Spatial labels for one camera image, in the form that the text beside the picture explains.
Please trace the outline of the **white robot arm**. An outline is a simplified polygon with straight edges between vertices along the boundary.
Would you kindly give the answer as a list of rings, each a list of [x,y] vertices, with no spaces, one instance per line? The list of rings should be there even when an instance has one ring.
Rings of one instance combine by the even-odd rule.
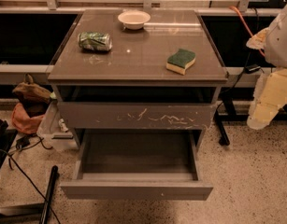
[[[246,46],[262,49],[265,60],[276,70],[257,79],[254,100],[251,102],[247,124],[262,130],[287,105],[287,5],[270,25],[253,35]]]

